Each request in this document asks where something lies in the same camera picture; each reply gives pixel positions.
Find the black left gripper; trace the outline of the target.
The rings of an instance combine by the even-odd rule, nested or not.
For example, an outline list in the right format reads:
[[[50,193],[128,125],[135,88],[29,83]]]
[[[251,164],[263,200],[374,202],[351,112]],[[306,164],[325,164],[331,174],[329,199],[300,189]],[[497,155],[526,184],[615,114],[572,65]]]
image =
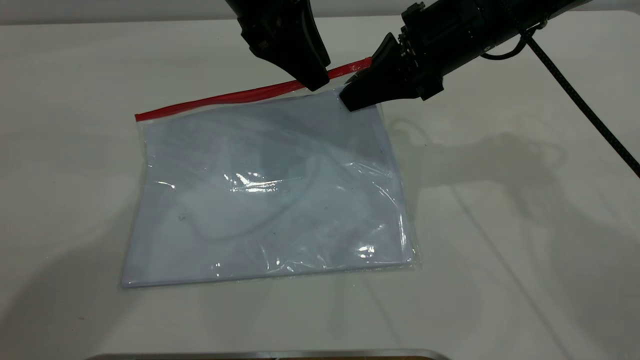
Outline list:
[[[329,53],[310,0],[227,0],[250,51],[310,91],[329,82]]]

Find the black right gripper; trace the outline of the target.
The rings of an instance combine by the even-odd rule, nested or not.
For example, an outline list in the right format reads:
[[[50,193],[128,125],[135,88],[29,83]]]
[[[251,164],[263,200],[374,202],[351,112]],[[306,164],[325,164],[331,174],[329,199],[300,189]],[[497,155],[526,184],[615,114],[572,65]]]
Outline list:
[[[393,33],[387,33],[370,66],[355,73],[340,91],[339,98],[350,112],[392,100],[427,100],[443,91],[445,75],[518,35],[498,0],[414,3],[401,17],[402,46]],[[398,69],[402,48],[407,78]]]

